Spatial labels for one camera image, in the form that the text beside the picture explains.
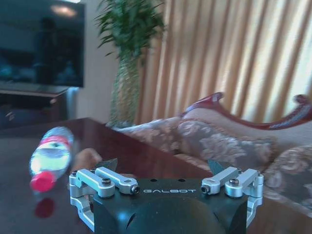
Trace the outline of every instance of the plastic water bottle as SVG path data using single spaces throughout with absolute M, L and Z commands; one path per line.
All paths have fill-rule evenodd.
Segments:
M 46 192 L 53 188 L 71 161 L 73 141 L 72 132 L 65 127 L 53 128 L 43 136 L 29 162 L 33 190 Z

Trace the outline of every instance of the metal bracket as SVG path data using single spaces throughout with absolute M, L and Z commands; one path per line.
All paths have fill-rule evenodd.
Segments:
M 140 191 L 136 179 L 124 177 L 123 175 L 113 172 L 105 167 L 97 168 L 96 175 L 99 177 L 110 178 L 122 194 L 137 194 Z
M 69 176 L 70 204 L 77 207 L 79 218 L 94 232 L 94 215 L 86 195 L 95 193 L 102 198 L 114 195 L 115 186 L 123 194 L 139 192 L 137 180 L 127 178 L 105 167 L 95 170 L 95 173 L 86 169 L 73 172 Z
M 257 206 L 262 204 L 264 177 L 256 170 L 248 169 L 243 173 L 234 167 L 228 167 L 224 171 L 211 178 L 202 180 L 201 190 L 204 194 L 211 195 L 220 192 L 220 187 L 225 185 L 225 193 L 229 197 L 249 196 L 247 203 L 248 227 L 255 217 Z
M 238 174 L 239 170 L 237 168 L 228 167 L 213 177 L 203 179 L 201 182 L 201 190 L 207 195 L 218 194 L 220 192 L 220 188 L 225 184 L 225 182 L 229 179 L 237 177 Z

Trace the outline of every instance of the green leaves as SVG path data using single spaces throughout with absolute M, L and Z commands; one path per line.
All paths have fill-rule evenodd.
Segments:
M 102 13 L 95 18 L 102 45 L 114 42 L 118 56 L 138 58 L 150 40 L 164 29 L 162 15 L 157 12 L 157 0 L 103 0 Z

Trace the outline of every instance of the screw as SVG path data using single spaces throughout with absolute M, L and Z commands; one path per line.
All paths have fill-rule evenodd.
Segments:
M 132 194 L 138 194 L 140 192 L 140 187 L 139 186 L 133 186 L 131 188 L 131 193 Z
M 229 180 L 229 183 L 230 183 L 231 185 L 236 186 L 236 185 L 239 184 L 239 180 L 238 180 L 238 179 L 230 179 L 230 180 Z
M 104 179 L 102 179 L 102 184 L 103 184 L 103 185 L 110 185 L 110 184 L 111 184 L 111 179 L 110 179 L 110 178 L 104 178 Z
M 210 192 L 210 187 L 208 185 L 202 185 L 200 190 L 203 194 L 208 194 Z

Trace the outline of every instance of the dark wooden table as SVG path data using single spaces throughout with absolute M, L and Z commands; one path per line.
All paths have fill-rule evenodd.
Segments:
M 91 119 L 77 119 L 0 131 L 0 234 L 89 234 L 70 205 L 68 174 L 55 188 L 36 194 L 29 187 L 29 158 L 42 135 L 55 126 L 75 136 L 73 153 L 94 148 L 104 160 L 118 158 L 119 173 L 145 178 L 204 178 L 205 170 L 188 164 Z M 311 219 L 264 199 L 248 229 L 253 233 L 311 233 Z

